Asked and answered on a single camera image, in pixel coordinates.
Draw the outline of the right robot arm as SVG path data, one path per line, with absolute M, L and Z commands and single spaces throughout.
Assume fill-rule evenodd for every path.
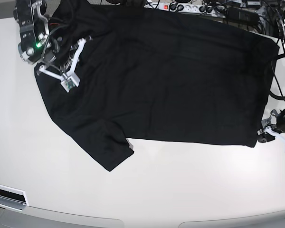
M 19 25 L 18 49 L 22 61 L 40 64 L 44 69 L 54 68 L 62 74 L 78 63 L 79 45 L 67 48 L 60 35 L 75 26 L 78 3 L 77 0 L 62 0 L 58 12 L 51 17 L 46 13 L 45 0 L 15 1 L 13 17 Z

